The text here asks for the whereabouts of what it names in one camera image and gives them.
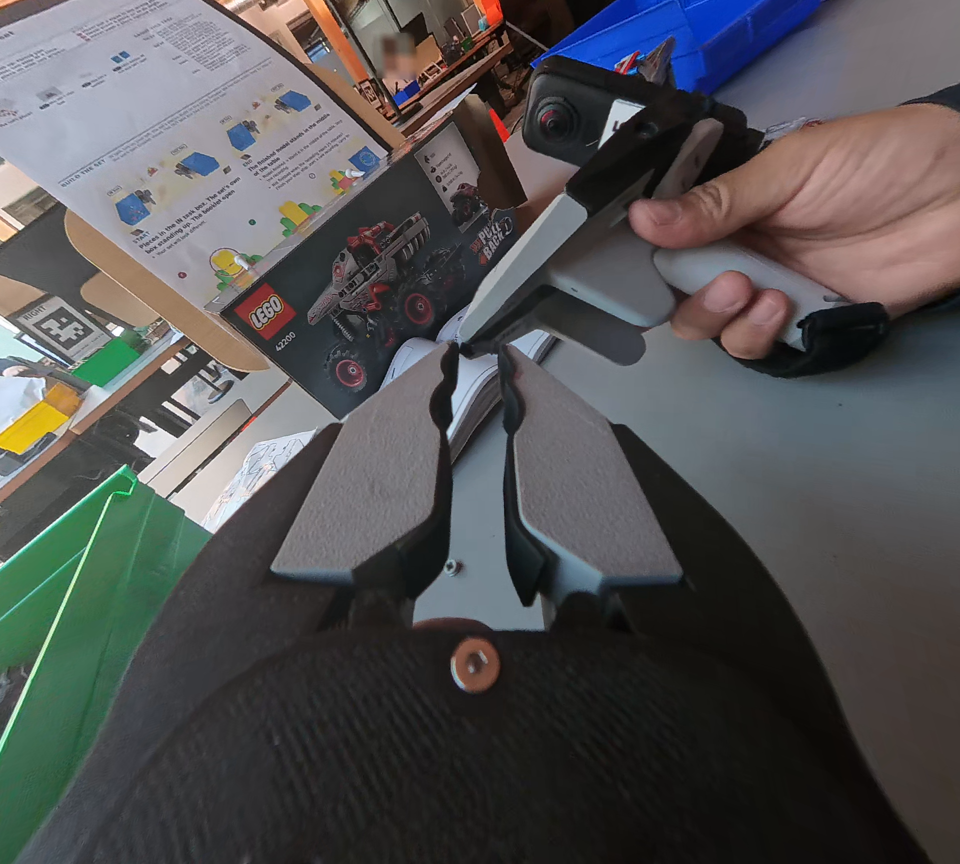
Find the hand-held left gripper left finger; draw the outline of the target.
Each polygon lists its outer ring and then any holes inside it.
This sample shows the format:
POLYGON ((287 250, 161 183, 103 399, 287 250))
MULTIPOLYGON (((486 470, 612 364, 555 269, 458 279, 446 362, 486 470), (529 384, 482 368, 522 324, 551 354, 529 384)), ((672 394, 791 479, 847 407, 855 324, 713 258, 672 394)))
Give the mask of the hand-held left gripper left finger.
POLYGON ((460 354, 432 349, 346 417, 271 571, 415 601, 450 548, 448 428, 460 354))

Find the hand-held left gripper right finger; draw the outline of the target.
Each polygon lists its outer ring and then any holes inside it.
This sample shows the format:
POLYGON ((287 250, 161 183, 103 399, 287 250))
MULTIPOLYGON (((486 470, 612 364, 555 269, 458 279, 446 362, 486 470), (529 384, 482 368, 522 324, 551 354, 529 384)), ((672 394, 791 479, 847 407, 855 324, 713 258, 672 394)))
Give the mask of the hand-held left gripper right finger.
POLYGON ((612 424, 517 347, 498 354, 506 561, 524 606, 673 586, 683 570, 612 424))

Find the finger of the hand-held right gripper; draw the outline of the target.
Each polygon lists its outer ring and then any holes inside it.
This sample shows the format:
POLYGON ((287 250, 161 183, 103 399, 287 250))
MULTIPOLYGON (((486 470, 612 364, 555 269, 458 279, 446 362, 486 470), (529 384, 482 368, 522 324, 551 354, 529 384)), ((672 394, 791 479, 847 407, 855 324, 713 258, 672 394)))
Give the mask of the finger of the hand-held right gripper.
POLYGON ((460 327, 460 346, 480 349, 480 330, 532 293, 566 293, 648 330, 673 313, 673 291, 654 267, 624 207, 594 214, 561 193, 479 285, 460 327))
POLYGON ((480 330, 480 353, 533 331, 575 343, 618 366, 638 363, 646 352, 644 329, 566 293, 532 293, 487 322, 480 330))

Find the person's right forearm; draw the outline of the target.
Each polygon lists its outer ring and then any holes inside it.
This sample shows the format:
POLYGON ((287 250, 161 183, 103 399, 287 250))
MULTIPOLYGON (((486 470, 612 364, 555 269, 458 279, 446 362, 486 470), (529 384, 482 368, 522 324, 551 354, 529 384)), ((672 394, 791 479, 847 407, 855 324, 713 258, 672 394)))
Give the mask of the person's right forearm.
POLYGON ((895 109, 896 124, 909 136, 944 131, 959 134, 959 85, 930 92, 901 103, 895 109))

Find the grey spiked lego assembly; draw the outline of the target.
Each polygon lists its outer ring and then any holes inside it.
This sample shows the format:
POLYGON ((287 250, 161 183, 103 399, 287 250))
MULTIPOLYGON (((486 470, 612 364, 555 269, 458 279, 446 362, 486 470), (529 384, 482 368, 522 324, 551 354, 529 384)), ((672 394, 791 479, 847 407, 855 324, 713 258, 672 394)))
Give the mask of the grey spiked lego assembly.
POLYGON ((672 57, 676 43, 676 38, 670 36, 652 51, 644 55, 637 63, 637 75, 651 84, 676 88, 676 78, 672 65, 672 57))

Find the black lego set box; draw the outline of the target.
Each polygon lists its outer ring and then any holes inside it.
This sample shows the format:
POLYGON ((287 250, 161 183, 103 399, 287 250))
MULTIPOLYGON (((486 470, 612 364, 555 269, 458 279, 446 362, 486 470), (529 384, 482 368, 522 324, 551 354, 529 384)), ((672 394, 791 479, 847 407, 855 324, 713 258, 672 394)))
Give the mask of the black lego set box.
POLYGON ((480 197, 451 115, 311 215, 214 304, 333 418, 378 391, 399 346, 434 339, 520 235, 480 197))

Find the person's right hand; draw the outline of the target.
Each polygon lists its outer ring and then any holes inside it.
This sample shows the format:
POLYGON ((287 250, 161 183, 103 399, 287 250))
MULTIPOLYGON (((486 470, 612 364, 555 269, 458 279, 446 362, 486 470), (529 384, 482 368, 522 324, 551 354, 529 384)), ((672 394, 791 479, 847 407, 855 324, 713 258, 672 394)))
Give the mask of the person's right hand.
POLYGON ((959 115, 915 102, 805 127, 629 221, 667 249, 731 239, 898 318, 958 293, 959 115))

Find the white instruction booklet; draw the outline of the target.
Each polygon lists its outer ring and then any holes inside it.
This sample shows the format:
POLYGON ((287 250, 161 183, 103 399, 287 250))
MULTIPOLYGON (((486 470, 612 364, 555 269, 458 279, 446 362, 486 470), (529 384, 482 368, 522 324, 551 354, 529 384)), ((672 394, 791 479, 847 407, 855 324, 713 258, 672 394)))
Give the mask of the white instruction booklet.
MULTIPOLYGON (((460 327, 469 308, 463 307, 440 328, 435 339, 412 337, 404 341, 393 356, 380 389, 399 378, 438 346, 460 343, 460 327)), ((553 335, 533 330, 511 343, 535 363, 542 363, 558 342, 553 335)), ((474 431, 501 402, 498 383, 498 360, 490 354, 476 358, 459 358, 457 386, 451 399, 452 421, 447 430, 451 461, 455 462, 474 431)))

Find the brown cardboard box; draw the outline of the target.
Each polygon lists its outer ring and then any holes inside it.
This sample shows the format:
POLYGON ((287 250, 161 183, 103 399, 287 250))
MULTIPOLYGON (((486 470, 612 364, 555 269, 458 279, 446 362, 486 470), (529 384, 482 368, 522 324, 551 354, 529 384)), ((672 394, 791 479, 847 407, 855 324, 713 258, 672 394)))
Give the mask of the brown cardboard box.
POLYGON ((478 168, 480 197, 492 209, 517 209, 527 195, 486 103, 468 93, 451 118, 478 168))

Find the small green bin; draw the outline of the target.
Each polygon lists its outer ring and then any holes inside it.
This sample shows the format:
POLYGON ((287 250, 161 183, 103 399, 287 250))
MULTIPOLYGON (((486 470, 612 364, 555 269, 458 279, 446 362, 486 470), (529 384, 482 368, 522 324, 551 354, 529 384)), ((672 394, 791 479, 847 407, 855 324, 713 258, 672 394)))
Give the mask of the small green bin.
POLYGON ((121 337, 114 337, 100 350, 79 363, 71 374, 94 386, 105 387, 143 354, 121 337))

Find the green plastic bin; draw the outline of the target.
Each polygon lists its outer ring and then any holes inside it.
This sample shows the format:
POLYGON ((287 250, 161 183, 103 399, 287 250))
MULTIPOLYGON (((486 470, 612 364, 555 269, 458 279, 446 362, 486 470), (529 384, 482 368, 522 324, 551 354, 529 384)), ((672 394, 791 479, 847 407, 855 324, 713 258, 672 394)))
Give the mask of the green plastic bin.
POLYGON ((1 861, 83 764, 163 603, 211 537, 123 468, 1 570, 1 861))

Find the yellow plastic bin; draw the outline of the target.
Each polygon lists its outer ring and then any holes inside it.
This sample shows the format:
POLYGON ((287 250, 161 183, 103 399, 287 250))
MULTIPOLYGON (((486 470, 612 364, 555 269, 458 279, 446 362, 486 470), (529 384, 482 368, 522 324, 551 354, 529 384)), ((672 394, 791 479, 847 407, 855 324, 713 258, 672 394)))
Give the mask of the yellow plastic bin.
POLYGON ((2 378, 1 450, 25 453, 68 423, 81 405, 81 393, 60 381, 2 378))

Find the printed marker tag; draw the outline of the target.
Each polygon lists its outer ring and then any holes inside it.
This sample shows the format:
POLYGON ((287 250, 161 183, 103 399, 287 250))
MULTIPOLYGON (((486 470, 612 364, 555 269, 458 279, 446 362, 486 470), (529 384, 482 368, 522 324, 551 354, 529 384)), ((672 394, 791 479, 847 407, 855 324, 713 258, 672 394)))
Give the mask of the printed marker tag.
POLYGON ((8 318, 70 366, 84 363, 114 340, 92 318, 54 295, 43 295, 8 318))

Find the printed instruction board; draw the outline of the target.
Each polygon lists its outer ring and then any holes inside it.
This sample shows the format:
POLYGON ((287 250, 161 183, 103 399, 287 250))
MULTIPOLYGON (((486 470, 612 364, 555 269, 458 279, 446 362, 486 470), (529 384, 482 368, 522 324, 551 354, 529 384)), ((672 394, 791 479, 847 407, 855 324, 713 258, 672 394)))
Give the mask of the printed instruction board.
POLYGON ((193 306, 399 145, 214 0, 2 7, 2 157, 193 306))

